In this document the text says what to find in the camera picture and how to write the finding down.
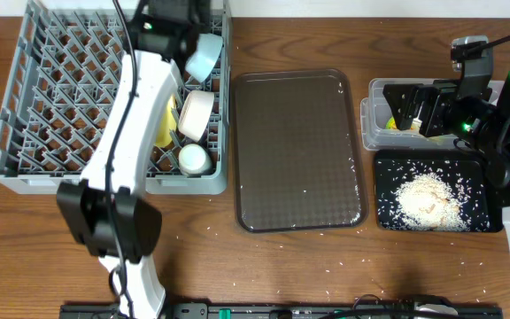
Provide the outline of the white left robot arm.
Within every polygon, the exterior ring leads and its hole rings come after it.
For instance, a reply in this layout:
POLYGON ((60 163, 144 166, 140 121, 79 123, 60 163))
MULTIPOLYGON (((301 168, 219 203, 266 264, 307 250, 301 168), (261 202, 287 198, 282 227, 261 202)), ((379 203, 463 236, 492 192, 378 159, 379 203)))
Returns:
POLYGON ((74 240, 109 273, 119 299, 110 314, 158 318, 166 290, 152 253, 162 227, 146 202, 146 172, 168 100, 208 31, 208 1, 140 1, 131 18, 115 2, 125 39, 120 82, 104 133, 77 184, 62 182, 57 205, 74 240))

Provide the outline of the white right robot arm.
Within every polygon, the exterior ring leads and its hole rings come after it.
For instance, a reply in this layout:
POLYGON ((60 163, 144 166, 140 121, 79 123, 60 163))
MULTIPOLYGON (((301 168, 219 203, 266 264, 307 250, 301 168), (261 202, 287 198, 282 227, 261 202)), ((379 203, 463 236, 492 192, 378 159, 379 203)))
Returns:
POLYGON ((454 135, 483 157, 510 251, 510 70, 495 104, 489 100, 490 78, 484 72, 473 80, 462 76, 431 84, 392 83, 382 94, 398 129, 408 130, 419 119, 422 136, 454 135))

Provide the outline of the yellow round plate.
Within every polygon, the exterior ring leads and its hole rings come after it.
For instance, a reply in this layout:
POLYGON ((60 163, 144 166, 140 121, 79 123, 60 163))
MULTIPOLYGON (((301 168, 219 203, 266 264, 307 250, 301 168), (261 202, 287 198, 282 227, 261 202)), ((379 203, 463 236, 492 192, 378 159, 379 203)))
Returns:
POLYGON ((171 131, 175 131, 177 127, 176 120, 173 116, 173 110, 176 109, 175 95, 172 95, 167 103, 165 113, 159 124, 156 141, 154 143, 158 148, 167 148, 172 143, 171 131))

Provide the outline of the white shallow bowl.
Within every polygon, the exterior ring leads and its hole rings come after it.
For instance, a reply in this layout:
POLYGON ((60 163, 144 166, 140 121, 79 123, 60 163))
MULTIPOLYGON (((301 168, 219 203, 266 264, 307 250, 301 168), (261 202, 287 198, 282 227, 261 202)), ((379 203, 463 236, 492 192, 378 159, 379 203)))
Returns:
POLYGON ((208 125, 214 101, 213 92, 192 90, 182 107, 178 130, 189 139, 198 142, 208 125))

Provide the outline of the light blue bowl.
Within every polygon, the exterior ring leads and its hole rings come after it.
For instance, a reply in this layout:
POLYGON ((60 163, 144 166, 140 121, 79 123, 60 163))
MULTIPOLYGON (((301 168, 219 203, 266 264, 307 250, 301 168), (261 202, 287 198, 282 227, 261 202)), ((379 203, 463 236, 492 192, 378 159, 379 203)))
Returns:
POLYGON ((197 49, 187 60, 185 71, 198 82, 204 82, 214 69, 222 47, 220 35, 200 34, 197 49))

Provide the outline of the white plastic cup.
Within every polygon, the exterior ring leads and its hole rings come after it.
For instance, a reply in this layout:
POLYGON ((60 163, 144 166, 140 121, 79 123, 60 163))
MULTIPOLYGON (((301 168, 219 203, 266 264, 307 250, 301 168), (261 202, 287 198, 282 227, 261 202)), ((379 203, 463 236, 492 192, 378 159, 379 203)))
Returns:
POLYGON ((179 152, 179 169, 186 176, 208 174, 212 168, 212 160, 207 151, 198 144, 187 144, 179 152))

